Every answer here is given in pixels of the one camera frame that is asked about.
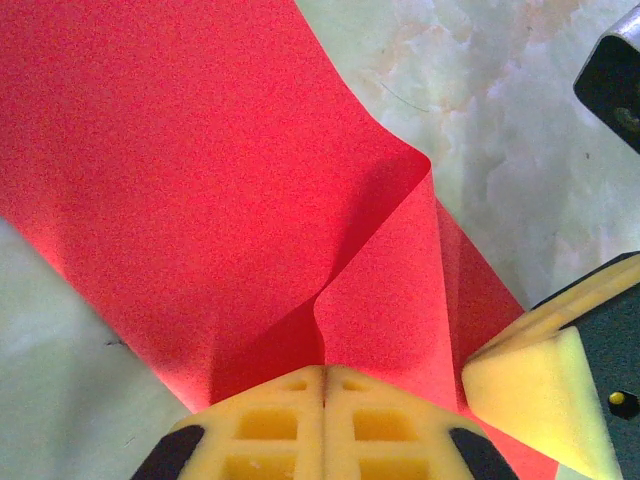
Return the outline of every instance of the yellow dot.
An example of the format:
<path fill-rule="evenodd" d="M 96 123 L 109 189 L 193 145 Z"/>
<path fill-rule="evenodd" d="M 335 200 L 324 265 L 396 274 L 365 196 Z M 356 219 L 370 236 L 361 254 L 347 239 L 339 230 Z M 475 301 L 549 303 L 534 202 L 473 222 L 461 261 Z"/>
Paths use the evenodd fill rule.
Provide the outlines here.
<path fill-rule="evenodd" d="M 613 392 L 609 395 L 609 402 L 614 405 L 621 405 L 624 403 L 624 393 L 622 392 Z"/>

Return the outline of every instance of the yellow foam pad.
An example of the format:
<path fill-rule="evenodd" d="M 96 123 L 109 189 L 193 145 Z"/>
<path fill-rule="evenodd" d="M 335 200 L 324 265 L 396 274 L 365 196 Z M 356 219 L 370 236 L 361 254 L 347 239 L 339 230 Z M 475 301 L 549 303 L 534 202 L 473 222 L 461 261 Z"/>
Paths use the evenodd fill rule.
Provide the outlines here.
<path fill-rule="evenodd" d="M 473 480 L 450 430 L 487 439 L 465 417 L 338 366 L 297 370 L 171 431 L 189 426 L 204 433 L 179 480 Z"/>
<path fill-rule="evenodd" d="M 583 475 L 621 478 L 579 332 L 563 327 L 638 282 L 634 256 L 504 329 L 463 369 L 473 413 Z"/>

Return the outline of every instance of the red foam sheet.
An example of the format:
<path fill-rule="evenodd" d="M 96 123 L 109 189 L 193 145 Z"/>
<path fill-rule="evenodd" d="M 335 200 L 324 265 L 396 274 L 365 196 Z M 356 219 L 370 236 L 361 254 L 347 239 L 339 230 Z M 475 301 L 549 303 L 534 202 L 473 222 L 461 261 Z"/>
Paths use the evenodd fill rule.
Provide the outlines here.
<path fill-rule="evenodd" d="M 0 214 L 189 408 L 325 361 L 463 405 L 517 305 L 293 2 L 0 5 Z"/>

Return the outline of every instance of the white marble surface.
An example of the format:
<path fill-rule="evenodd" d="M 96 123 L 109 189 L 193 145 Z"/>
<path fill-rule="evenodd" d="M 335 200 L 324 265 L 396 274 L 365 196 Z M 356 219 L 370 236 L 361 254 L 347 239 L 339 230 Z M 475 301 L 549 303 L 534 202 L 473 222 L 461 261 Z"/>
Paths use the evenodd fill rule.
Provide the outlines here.
<path fill-rule="evenodd" d="M 187 409 L 0 220 L 0 479 L 129 478 Z"/>
<path fill-rule="evenodd" d="M 299 0 L 371 114 L 525 306 L 640 247 L 640 157 L 572 92 L 638 0 Z"/>
<path fill-rule="evenodd" d="M 637 0 L 298 3 L 524 306 L 640 248 L 640 158 L 571 90 Z M 184 407 L 2 223 L 0 292 L 0 478 L 127 478 Z"/>

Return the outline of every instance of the black plastic piece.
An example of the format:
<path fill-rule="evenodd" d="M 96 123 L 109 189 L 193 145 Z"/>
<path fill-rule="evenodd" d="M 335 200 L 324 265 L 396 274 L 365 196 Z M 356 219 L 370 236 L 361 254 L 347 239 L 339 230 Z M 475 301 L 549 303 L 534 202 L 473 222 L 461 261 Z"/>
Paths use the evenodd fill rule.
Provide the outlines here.
<path fill-rule="evenodd" d="M 203 436 L 204 428 L 199 425 L 190 425 L 165 435 L 131 480 L 178 480 Z"/>
<path fill-rule="evenodd" d="M 637 153 L 639 86 L 640 52 L 622 38 L 607 35 L 598 43 L 573 87 L 578 99 Z"/>
<path fill-rule="evenodd" d="M 475 480 L 518 480 L 489 439 L 466 428 L 453 428 L 449 436 Z"/>

